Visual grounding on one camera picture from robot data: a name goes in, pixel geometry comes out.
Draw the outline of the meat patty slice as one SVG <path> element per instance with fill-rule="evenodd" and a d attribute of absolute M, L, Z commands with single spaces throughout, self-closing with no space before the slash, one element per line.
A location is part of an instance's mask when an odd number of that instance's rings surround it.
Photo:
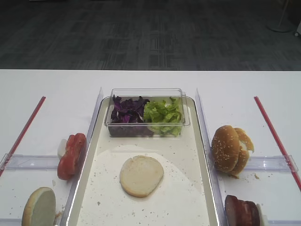
<path fill-rule="evenodd" d="M 241 218 L 243 226 L 260 226 L 259 211 L 254 202 L 243 201 Z"/>
<path fill-rule="evenodd" d="M 225 199 L 225 211 L 230 226 L 251 226 L 252 215 L 249 205 L 233 195 Z"/>

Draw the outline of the rear meat patty slice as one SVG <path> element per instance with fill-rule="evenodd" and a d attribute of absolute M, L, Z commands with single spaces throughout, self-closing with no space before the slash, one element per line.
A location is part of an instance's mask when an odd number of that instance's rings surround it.
<path fill-rule="evenodd" d="M 259 211 L 254 202 L 243 201 L 241 218 L 243 226 L 260 226 Z"/>

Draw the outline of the white block by meat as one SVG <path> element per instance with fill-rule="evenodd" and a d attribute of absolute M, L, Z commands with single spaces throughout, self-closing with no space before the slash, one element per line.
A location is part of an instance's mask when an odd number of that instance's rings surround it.
<path fill-rule="evenodd" d="M 257 207 L 258 212 L 259 212 L 260 226 L 269 226 L 267 216 L 262 213 L 260 204 L 257 203 L 256 207 Z"/>

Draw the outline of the clear plastic container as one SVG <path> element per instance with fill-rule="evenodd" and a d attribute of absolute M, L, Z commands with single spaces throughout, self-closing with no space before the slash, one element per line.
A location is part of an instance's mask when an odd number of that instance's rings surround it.
<path fill-rule="evenodd" d="M 165 100 L 166 104 L 171 103 L 170 97 L 179 98 L 179 109 L 182 113 L 182 119 L 180 123 L 111 123 L 111 113 L 114 109 L 114 102 L 112 97 L 121 97 L 121 100 L 132 98 L 138 100 L 139 97 L 143 99 L 149 99 L 149 101 L 162 101 Z M 105 126 L 108 128 L 111 137 L 161 137 L 160 135 L 152 132 L 149 127 L 152 126 L 181 126 L 181 132 L 183 127 L 189 126 L 190 119 L 188 116 L 188 104 L 185 93 L 180 88 L 157 88 L 157 89 L 113 89 L 111 91 L 111 97 L 109 98 L 108 108 L 104 120 Z M 167 135 L 162 137 L 177 137 L 173 135 Z"/>

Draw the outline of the purple cabbage pile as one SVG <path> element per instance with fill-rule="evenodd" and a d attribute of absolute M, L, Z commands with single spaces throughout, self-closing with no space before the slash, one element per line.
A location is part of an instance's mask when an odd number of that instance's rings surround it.
<path fill-rule="evenodd" d="M 144 123 L 144 107 L 149 99 L 139 97 L 138 100 L 132 98 L 121 100 L 121 97 L 112 97 L 114 109 L 111 113 L 111 123 Z"/>

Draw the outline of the bun bottom on tray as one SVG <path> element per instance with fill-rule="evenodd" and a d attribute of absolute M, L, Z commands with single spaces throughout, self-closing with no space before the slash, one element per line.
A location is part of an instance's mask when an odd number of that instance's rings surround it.
<path fill-rule="evenodd" d="M 124 162 L 119 179 L 126 193 L 143 198 L 156 189 L 163 175 L 164 169 L 158 160 L 137 155 Z"/>

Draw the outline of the white metal tray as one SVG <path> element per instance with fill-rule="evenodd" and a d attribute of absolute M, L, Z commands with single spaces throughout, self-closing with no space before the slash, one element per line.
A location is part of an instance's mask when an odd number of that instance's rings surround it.
<path fill-rule="evenodd" d="M 66 226 L 217 225 L 196 105 L 186 102 L 190 124 L 174 138 L 110 137 L 104 124 L 109 99 L 101 102 Z M 119 179 L 124 162 L 137 155 L 157 159 L 164 169 L 144 198 L 128 195 Z"/>

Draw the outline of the white block by tomatoes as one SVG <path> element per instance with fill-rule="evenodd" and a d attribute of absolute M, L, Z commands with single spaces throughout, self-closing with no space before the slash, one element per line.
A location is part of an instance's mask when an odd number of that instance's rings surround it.
<path fill-rule="evenodd" d="M 67 140 L 66 139 L 62 139 L 60 144 L 59 144 L 59 147 L 57 149 L 57 155 L 58 155 L 58 158 L 61 159 L 65 152 L 66 152 L 66 144 L 67 144 Z"/>

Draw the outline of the left long clear divider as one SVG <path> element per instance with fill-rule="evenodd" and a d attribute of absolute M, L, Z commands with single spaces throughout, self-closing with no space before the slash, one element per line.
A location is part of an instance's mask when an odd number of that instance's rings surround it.
<path fill-rule="evenodd" d="M 100 89 L 91 122 L 87 131 L 86 146 L 81 151 L 79 157 L 79 171 L 72 179 L 71 189 L 67 198 L 66 206 L 64 208 L 60 226 L 76 226 L 79 214 L 82 207 L 85 190 L 87 187 L 89 174 L 95 154 L 97 142 L 92 140 L 93 132 L 97 129 L 97 119 L 101 103 L 103 100 L 103 90 Z"/>

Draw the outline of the left red strip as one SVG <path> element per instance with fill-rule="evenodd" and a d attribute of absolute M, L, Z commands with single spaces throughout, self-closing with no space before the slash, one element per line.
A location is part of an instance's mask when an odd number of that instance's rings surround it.
<path fill-rule="evenodd" d="M 26 134 L 28 128 L 30 127 L 32 121 L 34 120 L 35 116 L 37 115 L 37 113 L 39 112 L 40 108 L 42 107 L 44 101 L 45 101 L 46 97 L 42 96 L 40 101 L 38 102 L 37 106 L 35 107 L 34 111 L 32 112 L 32 114 L 30 115 L 27 123 L 25 124 L 24 128 L 22 129 L 21 133 L 19 134 L 19 136 L 17 137 L 16 141 L 14 142 L 12 148 L 10 149 L 9 153 L 5 155 L 5 157 L 3 157 L 3 163 L 0 165 L 0 176 L 2 176 L 6 165 L 9 163 L 11 157 L 13 156 L 13 154 L 15 153 L 16 149 L 18 148 L 19 144 L 21 143 L 24 135 Z"/>

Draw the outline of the red strip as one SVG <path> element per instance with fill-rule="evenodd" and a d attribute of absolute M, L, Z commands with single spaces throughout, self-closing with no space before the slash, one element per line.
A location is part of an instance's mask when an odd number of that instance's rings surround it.
<path fill-rule="evenodd" d="M 288 155 L 288 153 L 287 153 L 284 145 L 282 144 L 282 142 L 281 142 L 281 140 L 280 140 L 280 138 L 279 138 L 279 136 L 278 136 L 278 134 L 277 134 L 277 132 L 276 132 L 273 124 L 272 124 L 272 122 L 269 119 L 269 116 L 267 115 L 267 113 L 266 113 L 266 111 L 265 111 L 265 109 L 264 109 L 264 107 L 263 107 L 263 105 L 262 105 L 262 103 L 261 103 L 261 101 L 259 99 L 259 97 L 255 96 L 254 100 L 255 100 L 255 102 L 256 102 L 256 104 L 257 104 L 257 106 L 258 106 L 261 114 L 263 115 L 263 117 L 264 117 L 264 119 L 265 119 L 265 121 L 266 121 L 266 123 L 268 125 L 268 128 L 270 129 L 270 131 L 272 133 L 272 136 L 273 136 L 273 138 L 274 138 L 274 140 L 275 140 L 275 142 L 276 142 L 276 144 L 277 144 L 277 146 L 278 146 L 281 154 L 284 156 L 284 158 L 286 160 L 286 163 L 289 166 L 291 174 L 292 174 L 292 176 L 293 176 L 293 178 L 294 178 L 294 180 L 295 180 L 298 188 L 301 189 L 301 179 L 300 179 L 300 177 L 299 177 L 299 175 L 297 173 L 296 167 L 293 165 L 293 161 L 289 157 L 289 155 Z"/>
<path fill-rule="evenodd" d="M 19 136 L 17 137 L 16 141 L 14 142 L 12 148 L 10 149 L 9 153 L 5 155 L 5 157 L 3 157 L 3 163 L 0 165 L 0 176 L 2 176 L 6 165 L 9 163 L 11 157 L 13 156 L 13 154 L 15 153 L 16 149 L 18 148 L 19 144 L 21 143 L 24 135 L 26 134 L 28 128 L 30 127 L 32 121 L 34 120 L 35 116 L 37 115 L 37 113 L 39 112 L 40 108 L 42 107 L 44 101 L 45 101 L 46 97 L 42 96 L 40 101 L 38 102 L 37 106 L 35 107 L 34 111 L 32 112 L 32 114 L 30 115 L 27 123 L 25 124 L 24 128 L 22 129 L 21 133 L 19 134 Z"/>

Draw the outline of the white stand base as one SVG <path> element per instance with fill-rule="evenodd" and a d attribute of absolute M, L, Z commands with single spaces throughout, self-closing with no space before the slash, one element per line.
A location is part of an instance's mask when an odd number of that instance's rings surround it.
<path fill-rule="evenodd" d="M 284 6 L 281 11 L 281 16 L 279 19 L 270 20 L 266 24 L 266 28 L 273 32 L 278 33 L 293 33 L 294 32 L 294 26 L 290 23 L 290 21 L 287 19 L 287 8 L 290 4 L 291 0 L 285 0 Z"/>

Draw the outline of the left upper clear rail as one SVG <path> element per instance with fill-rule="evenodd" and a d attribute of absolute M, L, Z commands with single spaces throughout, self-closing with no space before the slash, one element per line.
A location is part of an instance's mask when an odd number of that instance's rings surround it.
<path fill-rule="evenodd" d="M 1 170 L 56 170 L 58 156 L 5 154 L 0 161 Z"/>

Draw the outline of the right lower clear rail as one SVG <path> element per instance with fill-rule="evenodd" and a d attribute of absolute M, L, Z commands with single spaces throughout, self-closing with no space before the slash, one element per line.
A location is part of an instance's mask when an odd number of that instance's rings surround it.
<path fill-rule="evenodd" d="M 266 226 L 301 226 L 300 220 L 268 220 L 266 215 L 263 215 L 263 222 Z"/>

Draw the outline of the left lower clear rail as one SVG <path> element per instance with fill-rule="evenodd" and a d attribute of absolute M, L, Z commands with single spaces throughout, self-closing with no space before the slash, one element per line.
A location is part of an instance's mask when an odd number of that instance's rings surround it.
<path fill-rule="evenodd" d="M 0 226 L 21 226 L 22 220 L 15 218 L 1 218 Z"/>

